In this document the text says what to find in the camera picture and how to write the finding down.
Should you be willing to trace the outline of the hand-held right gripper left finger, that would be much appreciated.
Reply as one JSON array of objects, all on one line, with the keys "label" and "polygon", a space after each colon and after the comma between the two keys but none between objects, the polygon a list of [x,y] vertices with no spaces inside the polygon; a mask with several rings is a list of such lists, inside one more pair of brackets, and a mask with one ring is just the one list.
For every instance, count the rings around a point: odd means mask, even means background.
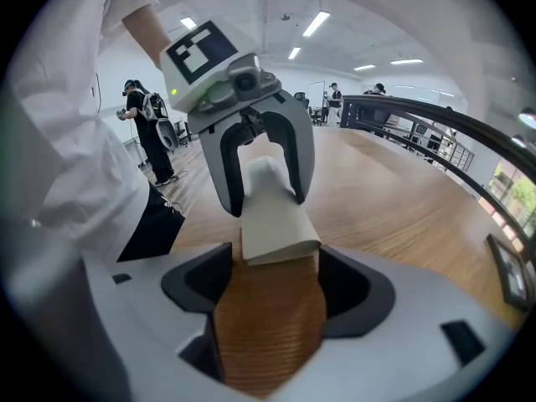
[{"label": "hand-held right gripper left finger", "polygon": [[224,384],[214,313],[232,276],[221,243],[105,266],[84,258],[99,318],[126,370],[129,402],[251,402]]}]

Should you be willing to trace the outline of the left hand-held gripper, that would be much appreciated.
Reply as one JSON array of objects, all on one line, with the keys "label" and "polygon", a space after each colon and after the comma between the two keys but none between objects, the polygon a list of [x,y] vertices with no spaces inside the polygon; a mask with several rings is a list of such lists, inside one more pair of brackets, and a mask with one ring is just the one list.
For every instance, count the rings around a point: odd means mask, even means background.
[{"label": "left hand-held gripper", "polygon": [[222,18],[206,21],[161,52],[161,69],[172,108],[188,113],[189,128],[198,134],[227,213],[236,218],[242,214],[245,191],[238,148],[255,139],[255,130],[251,119],[239,112],[219,121],[205,114],[274,93],[250,107],[269,142],[283,150],[296,202],[306,200],[315,169],[312,119],[300,101],[281,90],[276,76],[260,67],[256,42],[249,35]]}]

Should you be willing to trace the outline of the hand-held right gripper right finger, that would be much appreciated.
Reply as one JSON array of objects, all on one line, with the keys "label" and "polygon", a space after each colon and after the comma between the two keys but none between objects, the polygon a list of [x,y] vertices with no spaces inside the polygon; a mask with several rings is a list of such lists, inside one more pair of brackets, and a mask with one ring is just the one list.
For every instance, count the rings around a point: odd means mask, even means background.
[{"label": "hand-held right gripper right finger", "polygon": [[321,343],[267,402],[455,402],[513,331],[444,276],[324,245]]}]

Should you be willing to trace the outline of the white rectangular block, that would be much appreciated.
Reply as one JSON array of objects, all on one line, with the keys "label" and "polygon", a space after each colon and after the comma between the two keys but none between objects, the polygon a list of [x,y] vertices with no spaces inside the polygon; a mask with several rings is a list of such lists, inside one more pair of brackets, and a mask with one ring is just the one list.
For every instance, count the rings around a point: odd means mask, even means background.
[{"label": "white rectangular block", "polygon": [[250,161],[245,168],[244,187],[241,245],[248,265],[300,259],[318,250],[319,236],[274,158],[263,156]]}]

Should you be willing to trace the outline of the person's left forearm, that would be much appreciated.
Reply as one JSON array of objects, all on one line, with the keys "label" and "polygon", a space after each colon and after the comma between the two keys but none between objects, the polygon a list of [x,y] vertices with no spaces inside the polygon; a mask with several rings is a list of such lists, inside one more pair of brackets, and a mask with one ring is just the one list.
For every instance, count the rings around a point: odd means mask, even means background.
[{"label": "person's left forearm", "polygon": [[122,23],[155,67],[161,70],[161,52],[171,44],[171,39],[154,7],[146,5],[139,8],[124,17]]}]

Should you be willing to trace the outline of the whiteboard on stand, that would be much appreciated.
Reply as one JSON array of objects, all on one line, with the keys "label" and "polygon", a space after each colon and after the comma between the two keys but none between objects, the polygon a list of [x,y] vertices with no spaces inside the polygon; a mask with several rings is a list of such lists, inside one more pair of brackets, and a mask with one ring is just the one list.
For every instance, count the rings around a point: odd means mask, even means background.
[{"label": "whiteboard on stand", "polygon": [[325,91],[325,82],[318,81],[307,86],[307,98],[309,99],[309,107],[321,109],[323,103],[323,95]]}]

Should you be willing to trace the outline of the person's black shorts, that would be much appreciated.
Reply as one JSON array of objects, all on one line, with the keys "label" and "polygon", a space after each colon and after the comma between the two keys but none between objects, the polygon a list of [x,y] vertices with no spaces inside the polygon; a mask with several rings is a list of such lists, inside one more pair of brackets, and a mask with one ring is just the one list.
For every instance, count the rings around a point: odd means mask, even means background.
[{"label": "person's black shorts", "polygon": [[183,226],[185,217],[155,186],[149,187],[146,208],[118,262],[169,254]]}]

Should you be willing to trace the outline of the black framed deer picture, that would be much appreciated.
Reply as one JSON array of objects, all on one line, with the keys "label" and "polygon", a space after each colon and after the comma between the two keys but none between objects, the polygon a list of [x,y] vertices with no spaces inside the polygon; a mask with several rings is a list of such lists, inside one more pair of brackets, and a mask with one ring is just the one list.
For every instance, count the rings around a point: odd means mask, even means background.
[{"label": "black framed deer picture", "polygon": [[533,306],[536,288],[527,266],[515,250],[494,235],[487,236],[487,245],[497,267],[504,302],[521,312],[528,312]]}]

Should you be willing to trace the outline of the person's white t-shirt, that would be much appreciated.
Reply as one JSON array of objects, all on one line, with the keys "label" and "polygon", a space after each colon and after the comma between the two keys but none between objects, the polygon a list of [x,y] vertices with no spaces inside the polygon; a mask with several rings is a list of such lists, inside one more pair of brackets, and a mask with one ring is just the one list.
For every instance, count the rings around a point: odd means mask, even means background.
[{"label": "person's white t-shirt", "polygon": [[31,184],[32,217],[106,263],[117,261],[149,196],[149,183],[98,115],[91,86],[101,36],[156,0],[49,0],[8,68],[22,118],[51,151],[50,180]]}]

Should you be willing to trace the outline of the large window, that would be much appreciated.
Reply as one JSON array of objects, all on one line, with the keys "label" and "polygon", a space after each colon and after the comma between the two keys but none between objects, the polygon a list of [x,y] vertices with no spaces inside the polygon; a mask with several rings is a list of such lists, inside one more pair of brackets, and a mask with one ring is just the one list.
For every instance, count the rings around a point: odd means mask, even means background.
[{"label": "large window", "polygon": [[536,230],[536,185],[501,158],[487,190],[515,218],[527,236]]}]

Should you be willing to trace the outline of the black curved railing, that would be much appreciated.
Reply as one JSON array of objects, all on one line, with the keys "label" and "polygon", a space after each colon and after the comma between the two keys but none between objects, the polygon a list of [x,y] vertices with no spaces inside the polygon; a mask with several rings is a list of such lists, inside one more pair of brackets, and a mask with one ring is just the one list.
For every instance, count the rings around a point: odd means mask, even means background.
[{"label": "black curved railing", "polygon": [[521,147],[515,146],[505,134],[497,129],[469,116],[440,106],[427,104],[417,100],[380,95],[346,95],[343,97],[343,121],[349,121],[350,126],[356,129],[392,138],[411,149],[423,153],[433,161],[438,162],[447,171],[460,178],[473,191],[478,193],[478,195],[486,199],[486,201],[500,213],[507,225],[513,229],[525,249],[530,245],[536,245],[536,232],[528,236],[507,209],[475,179],[435,152],[413,142],[413,133],[410,133],[409,136],[405,138],[386,131],[383,128],[383,122],[373,121],[372,119],[360,121],[358,116],[362,109],[380,111],[387,115],[397,115],[401,118],[412,120],[416,125],[419,124],[423,126],[427,119],[431,119],[442,125],[452,127],[458,132],[467,134],[471,139],[481,143],[483,146],[490,148],[501,157],[506,158],[510,163],[522,170],[522,172],[528,176],[530,181],[536,183],[536,157],[531,152],[524,151]]}]

